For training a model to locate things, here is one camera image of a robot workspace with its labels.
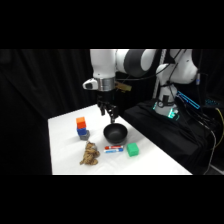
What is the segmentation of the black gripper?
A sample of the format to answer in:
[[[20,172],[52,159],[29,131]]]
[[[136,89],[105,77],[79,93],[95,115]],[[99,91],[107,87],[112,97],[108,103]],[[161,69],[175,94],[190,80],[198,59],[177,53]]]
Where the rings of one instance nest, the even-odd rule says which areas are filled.
[[[101,111],[102,116],[105,115],[105,106],[108,106],[110,121],[111,123],[114,123],[119,115],[118,107],[115,106],[115,91],[98,91],[97,105]]]

